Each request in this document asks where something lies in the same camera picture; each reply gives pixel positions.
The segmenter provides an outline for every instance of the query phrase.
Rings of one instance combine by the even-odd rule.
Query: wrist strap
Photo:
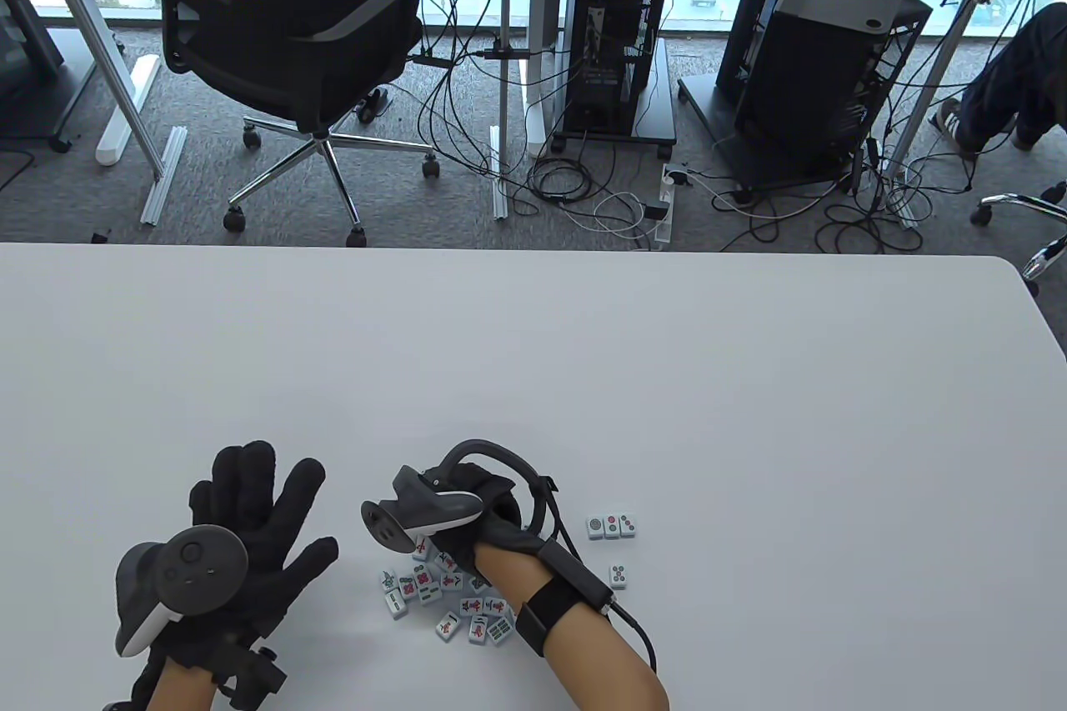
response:
[[[515,617],[515,630],[526,644],[544,658],[544,641],[562,616],[584,602],[582,595],[559,575],[548,581],[527,602]]]

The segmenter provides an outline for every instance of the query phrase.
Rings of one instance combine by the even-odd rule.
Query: controller button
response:
[[[204,548],[197,544],[195,541],[186,544],[181,548],[181,560],[186,564],[195,564],[201,559],[204,554]]]

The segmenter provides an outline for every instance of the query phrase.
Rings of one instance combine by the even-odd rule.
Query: forearm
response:
[[[475,548],[480,573],[517,613],[552,580],[529,555]],[[548,632],[544,657],[582,711],[666,711],[667,693],[649,665],[607,619],[584,603],[571,609]]]
[[[209,711],[216,685],[206,669],[176,665],[168,659],[148,711]]]

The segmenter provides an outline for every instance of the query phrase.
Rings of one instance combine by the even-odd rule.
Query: hand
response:
[[[540,538],[521,530],[522,512],[511,493],[515,487],[514,481],[494,475],[477,463],[465,462],[458,463],[449,474],[430,471],[427,476],[437,479],[443,490],[477,494],[485,506],[482,515],[474,522],[430,537],[434,547],[451,555],[465,573],[485,580],[475,565],[474,546],[479,541],[529,555],[537,554],[541,549],[544,542]]]
[[[214,459],[211,479],[190,492],[193,524],[236,533],[248,551],[248,575],[221,609],[163,628],[133,686],[134,709],[147,707],[168,658],[185,667],[208,666],[222,642],[252,647],[273,632],[309,582],[337,559],[337,540],[328,537],[308,544],[285,567],[325,471],[313,458],[300,461],[275,502],[274,465],[274,448],[266,441],[226,447]]]

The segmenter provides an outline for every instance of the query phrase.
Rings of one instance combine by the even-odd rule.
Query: sneaker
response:
[[[938,106],[937,113],[930,118],[930,124],[937,127],[938,132],[940,132],[942,139],[945,143],[952,147],[953,152],[956,153],[964,161],[976,161],[978,159],[978,151],[982,147],[972,146],[969,141],[960,141],[959,137],[959,100],[955,97],[950,98],[941,102]]]
[[[1012,131],[1012,146],[1014,146],[1017,151],[1022,151],[1024,154],[1029,154],[1030,151],[1033,151],[1034,144],[1036,143],[1037,139],[1030,140],[1026,139],[1025,136],[1021,136],[1019,128],[1015,128],[1014,131]]]

